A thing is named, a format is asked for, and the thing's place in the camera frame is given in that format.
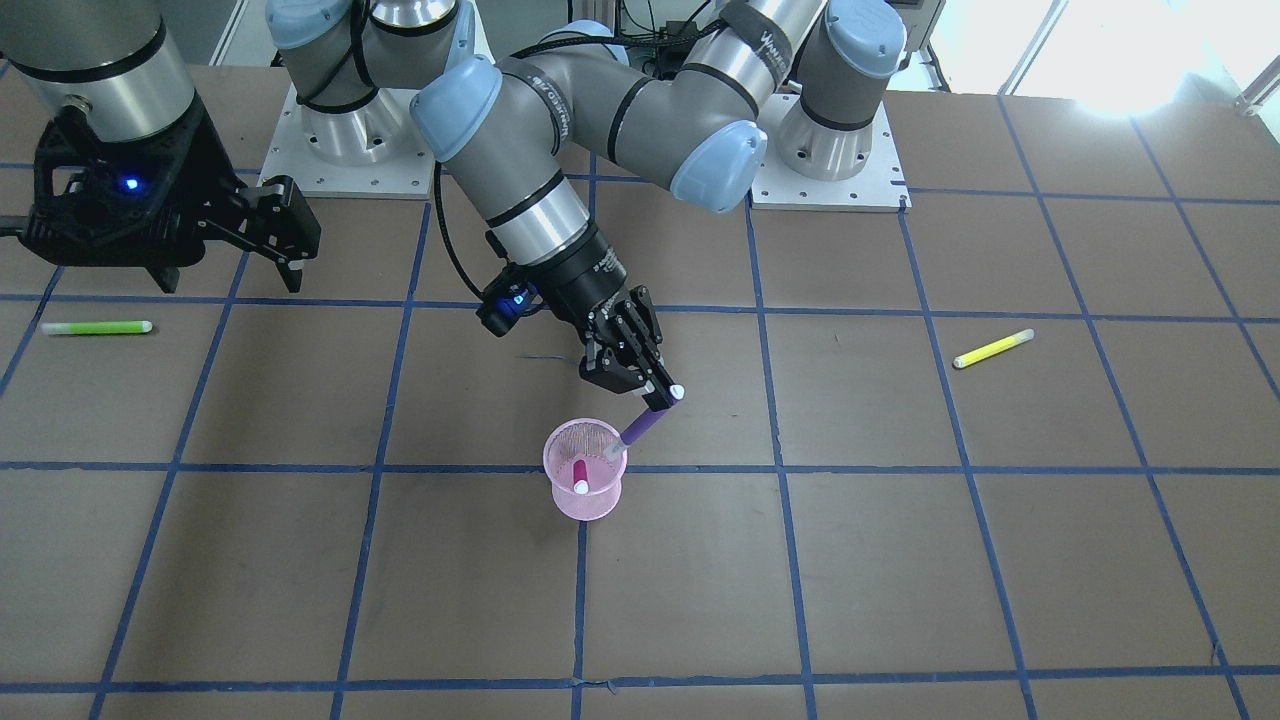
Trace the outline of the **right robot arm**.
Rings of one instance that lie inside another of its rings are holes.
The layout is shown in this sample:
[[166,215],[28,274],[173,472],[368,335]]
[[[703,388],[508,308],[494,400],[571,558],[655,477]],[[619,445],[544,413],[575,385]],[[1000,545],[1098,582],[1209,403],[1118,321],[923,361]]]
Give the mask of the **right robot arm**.
[[[250,56],[289,74],[284,158],[241,178],[195,64]],[[138,268],[173,293],[220,240],[262,258],[291,293],[319,255],[314,191],[342,176],[417,181],[428,159],[410,92],[486,53],[472,1],[5,1],[3,60],[47,113],[29,206],[3,234],[59,266]]]

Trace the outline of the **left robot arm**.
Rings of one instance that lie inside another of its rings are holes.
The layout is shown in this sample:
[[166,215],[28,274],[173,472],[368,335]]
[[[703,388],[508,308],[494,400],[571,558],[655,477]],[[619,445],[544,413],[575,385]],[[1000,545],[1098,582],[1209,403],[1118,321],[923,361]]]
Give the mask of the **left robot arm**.
[[536,302],[575,328],[580,375],[652,413],[678,401],[645,287],[627,272],[557,161],[576,143],[713,213],[748,195],[772,143],[799,173],[841,181],[870,129],[908,32],[884,1],[722,1],[669,79],[628,65],[579,20],[500,61],[451,60],[410,111],[486,223],[504,265],[476,291],[506,334]]

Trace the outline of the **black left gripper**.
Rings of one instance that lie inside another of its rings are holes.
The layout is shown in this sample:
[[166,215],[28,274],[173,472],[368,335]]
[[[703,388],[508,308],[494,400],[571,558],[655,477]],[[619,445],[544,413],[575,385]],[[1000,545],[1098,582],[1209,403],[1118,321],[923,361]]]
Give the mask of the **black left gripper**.
[[645,286],[626,290],[627,272],[596,225],[535,265],[535,288],[584,345],[579,374],[616,395],[639,393],[653,411],[673,407],[662,333]]

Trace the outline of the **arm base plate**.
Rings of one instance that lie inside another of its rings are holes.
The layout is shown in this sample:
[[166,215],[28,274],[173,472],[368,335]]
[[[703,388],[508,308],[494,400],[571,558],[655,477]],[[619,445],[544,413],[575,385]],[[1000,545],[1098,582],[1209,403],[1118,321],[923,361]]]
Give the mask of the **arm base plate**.
[[434,156],[410,117],[413,95],[381,88],[364,108],[329,114],[289,87],[261,178],[288,176],[308,199],[428,200]]
[[801,97],[776,94],[758,124],[767,132],[765,160],[751,184],[756,208],[800,211],[908,211],[913,201],[882,102],[870,124],[855,131],[818,126]]

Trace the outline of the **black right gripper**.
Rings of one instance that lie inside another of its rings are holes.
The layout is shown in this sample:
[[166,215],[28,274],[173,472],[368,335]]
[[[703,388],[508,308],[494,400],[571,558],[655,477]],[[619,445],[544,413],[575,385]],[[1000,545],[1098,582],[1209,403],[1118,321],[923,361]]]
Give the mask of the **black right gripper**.
[[210,240],[270,261],[300,293],[321,225],[291,176],[259,187],[234,172],[209,111],[192,101],[169,128],[110,143],[82,101],[65,102],[35,151],[35,196],[20,243],[59,266],[145,269],[160,291],[200,263]]

